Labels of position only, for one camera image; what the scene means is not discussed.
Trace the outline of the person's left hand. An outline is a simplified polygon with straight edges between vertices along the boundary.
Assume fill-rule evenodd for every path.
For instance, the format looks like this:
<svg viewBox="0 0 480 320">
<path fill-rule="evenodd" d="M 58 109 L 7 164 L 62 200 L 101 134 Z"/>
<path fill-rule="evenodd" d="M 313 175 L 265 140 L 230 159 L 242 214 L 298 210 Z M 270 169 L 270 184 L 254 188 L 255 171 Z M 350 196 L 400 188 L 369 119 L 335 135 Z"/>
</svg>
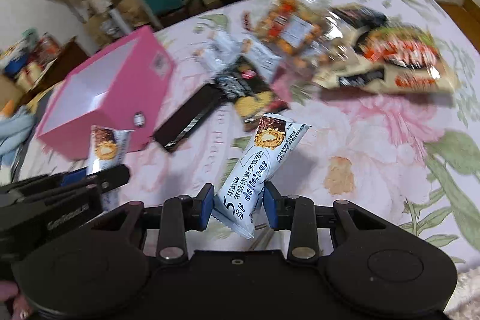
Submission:
<svg viewBox="0 0 480 320">
<path fill-rule="evenodd" d="M 10 281 L 1 281 L 1 319 L 25 320 L 32 312 L 18 286 Z"/>
</svg>

